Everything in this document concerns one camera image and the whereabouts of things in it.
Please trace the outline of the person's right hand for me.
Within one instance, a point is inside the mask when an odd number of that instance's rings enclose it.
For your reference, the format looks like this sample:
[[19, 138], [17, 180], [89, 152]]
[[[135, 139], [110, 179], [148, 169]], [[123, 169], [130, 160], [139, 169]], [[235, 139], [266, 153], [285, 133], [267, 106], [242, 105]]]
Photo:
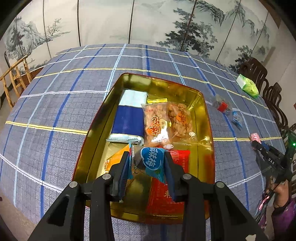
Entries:
[[271, 191], [273, 191], [275, 195], [274, 201], [273, 201], [274, 208], [280, 208], [285, 206], [285, 204], [290, 199], [288, 180], [285, 180], [284, 182], [281, 182], [281, 183], [274, 183], [273, 180], [270, 179], [267, 185], [266, 192], [269, 193]]

